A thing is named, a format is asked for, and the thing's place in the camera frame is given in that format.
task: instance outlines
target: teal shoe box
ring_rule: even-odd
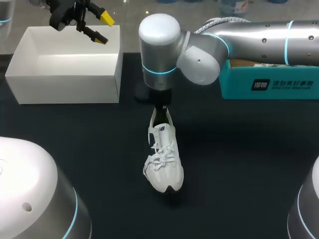
[[[242,67],[224,65],[219,82],[224,99],[319,99],[319,67]]]

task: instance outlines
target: white box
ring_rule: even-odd
[[[68,26],[29,27],[6,80],[19,104],[118,103],[123,51],[119,26],[90,26],[109,42],[94,43]]]

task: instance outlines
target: black table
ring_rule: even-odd
[[[169,107],[185,180],[180,198],[143,176],[152,106],[137,104],[138,53],[125,54],[119,104],[25,105],[0,58],[0,136],[45,148],[86,203],[93,239],[285,239],[287,214],[319,155],[319,102],[226,101],[185,81]]]

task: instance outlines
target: white sneaker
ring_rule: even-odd
[[[149,155],[143,173],[152,186],[159,192],[178,191],[184,180],[184,170],[180,162],[175,136],[175,127],[168,109],[168,123],[153,127],[156,108],[149,127],[149,144],[153,155]]]

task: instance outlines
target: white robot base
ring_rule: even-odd
[[[0,238],[90,239],[86,206],[40,146],[0,137]]]

